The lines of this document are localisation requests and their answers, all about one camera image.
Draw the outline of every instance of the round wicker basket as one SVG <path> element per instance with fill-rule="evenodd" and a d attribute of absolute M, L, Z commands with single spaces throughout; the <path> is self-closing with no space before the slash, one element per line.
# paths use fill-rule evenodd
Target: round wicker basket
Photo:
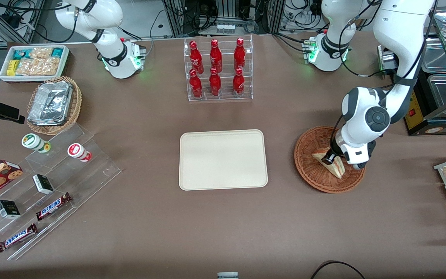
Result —
<path fill-rule="evenodd" d="M 82 92 L 80 92 L 80 88 L 78 88 L 76 82 L 66 76 L 53 78 L 50 79 L 49 81 L 44 81 L 44 83 L 56 83 L 59 81 L 66 81 L 67 83 L 73 85 L 72 99 L 70 100 L 70 108 L 67 115 L 67 122 L 65 122 L 65 124 L 61 126 L 37 126 L 27 121 L 27 124 L 29 125 L 30 129 L 32 129 L 32 131 L 36 133 L 54 136 L 55 134 L 58 134 L 59 132 L 63 131 L 67 127 L 77 122 L 78 115 L 80 114 L 80 106 L 82 105 Z M 29 105 L 27 106 L 27 113 L 30 113 L 30 109 L 32 108 L 32 104 L 34 103 L 34 98 L 36 96 L 37 88 L 36 90 L 34 90 L 34 94 L 32 94 L 32 97 L 30 97 L 30 102 Z"/>
<path fill-rule="evenodd" d="M 309 185 L 326 193 L 343 193 L 350 191 L 361 182 L 365 168 L 355 170 L 342 157 L 345 173 L 342 179 L 338 179 L 312 157 L 311 154 L 315 150 L 329 147 L 331 131 L 333 131 L 333 127 L 329 126 L 318 126 L 306 131 L 297 141 L 293 156 L 300 176 Z"/>

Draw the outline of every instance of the tabletop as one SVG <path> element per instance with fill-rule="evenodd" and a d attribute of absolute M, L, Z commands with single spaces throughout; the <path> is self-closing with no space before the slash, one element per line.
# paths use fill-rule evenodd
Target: tabletop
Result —
<path fill-rule="evenodd" d="M 407 136 L 403 121 L 393 124 L 356 188 L 319 192 L 295 169 L 295 142 L 333 126 L 353 87 L 389 81 L 319 71 L 271 35 L 253 41 L 254 99 L 211 104 L 187 100 L 182 39 L 155 41 L 145 70 L 122 80 L 92 44 L 69 44 L 66 73 L 83 95 L 78 122 L 123 171 L 19 260 L 0 260 L 0 278 L 295 279 L 327 260 L 367 278 L 446 278 L 446 192 L 432 169 L 446 161 L 446 136 Z M 358 32 L 347 65 L 375 71 L 376 46 L 372 32 Z M 26 115 L 35 87 L 1 82 L 0 102 Z M 180 136 L 234 129 L 263 132 L 268 184 L 182 191 Z M 28 132 L 0 120 L 0 159 L 30 154 L 20 145 Z"/>

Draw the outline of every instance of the glass display case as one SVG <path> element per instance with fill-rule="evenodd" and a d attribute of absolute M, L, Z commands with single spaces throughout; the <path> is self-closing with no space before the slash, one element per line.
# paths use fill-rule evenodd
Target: glass display case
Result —
<path fill-rule="evenodd" d="M 446 7 L 438 7 L 405 123 L 410 135 L 446 134 Z"/>

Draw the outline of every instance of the red bottle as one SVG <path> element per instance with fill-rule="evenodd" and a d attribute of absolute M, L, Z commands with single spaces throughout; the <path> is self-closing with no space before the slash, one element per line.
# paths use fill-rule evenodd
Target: red bottle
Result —
<path fill-rule="evenodd" d="M 192 64 L 192 68 L 195 69 L 198 74 L 202 74 L 204 72 L 204 67 L 202 65 L 201 52 L 197 49 L 197 43 L 195 41 L 191 41 L 189 45 L 190 63 Z"/>
<path fill-rule="evenodd" d="M 216 67 L 211 67 L 211 76 L 209 77 L 209 84 L 211 85 L 211 94 L 218 97 L 221 92 L 221 78 L 218 76 Z"/>
<path fill-rule="evenodd" d="M 235 76 L 233 77 L 233 95 L 237 98 L 242 97 L 244 94 L 244 77 L 242 76 L 242 68 L 238 68 L 235 71 Z"/>
<path fill-rule="evenodd" d="M 235 52 L 233 53 L 234 64 L 233 67 L 235 71 L 241 67 L 244 69 L 245 66 L 245 49 L 244 49 L 244 39 L 237 39 L 237 47 L 235 48 Z"/>
<path fill-rule="evenodd" d="M 223 71 L 223 61 L 221 59 L 221 50 L 218 47 L 218 40 L 211 40 L 211 53 L 209 54 L 211 58 L 211 67 L 216 67 L 218 72 Z"/>
<path fill-rule="evenodd" d="M 199 77 L 197 76 L 197 72 L 194 69 L 190 69 L 190 88 L 192 90 L 192 95 L 196 99 L 200 99 L 202 97 L 202 83 Z"/>

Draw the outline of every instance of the clear acrylic display stand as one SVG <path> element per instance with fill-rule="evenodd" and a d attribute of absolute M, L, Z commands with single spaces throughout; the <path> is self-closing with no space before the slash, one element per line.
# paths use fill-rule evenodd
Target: clear acrylic display stand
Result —
<path fill-rule="evenodd" d="M 28 228 L 32 223 L 36 224 L 39 232 L 0 253 L 1 257 L 8 260 L 20 258 L 121 172 L 92 140 L 92 134 L 78 124 L 60 132 L 49 142 L 51 150 L 45 154 L 32 152 L 19 163 L 24 171 L 20 179 L 0 191 L 0 200 L 14 201 L 21 214 L 17 219 L 3 219 L 0 215 L 0 242 Z M 92 159 L 81 162 L 70 157 L 67 148 L 72 143 L 83 145 L 92 154 Z M 49 178 L 55 189 L 52 194 L 45 195 L 37 191 L 32 180 L 32 176 L 37 173 Z M 48 217 L 37 221 L 35 213 L 66 192 L 73 199 Z"/>
<path fill-rule="evenodd" d="M 245 67 L 242 75 L 244 76 L 244 93 L 242 97 L 235 97 L 233 95 L 233 77 L 235 76 L 235 69 L 233 67 L 233 53 L 237 46 L 237 38 L 244 39 L 245 48 Z M 202 82 L 202 98 L 196 99 L 192 94 L 189 83 L 189 71 L 192 68 L 190 63 L 190 47 L 189 42 L 196 41 L 197 48 L 202 55 L 202 65 L 204 66 L 203 74 L 199 75 Z M 187 80 L 187 95 L 189 101 L 219 101 L 219 100 L 246 100 L 253 98 L 253 45 L 252 36 L 222 36 L 218 37 L 218 45 L 221 50 L 223 58 L 223 71 L 219 73 L 221 78 L 221 94 L 214 97 L 210 92 L 209 76 L 211 73 L 211 60 L 209 53 L 211 52 L 211 41 L 205 38 L 190 38 L 184 40 L 184 61 L 185 61 L 185 79 Z"/>

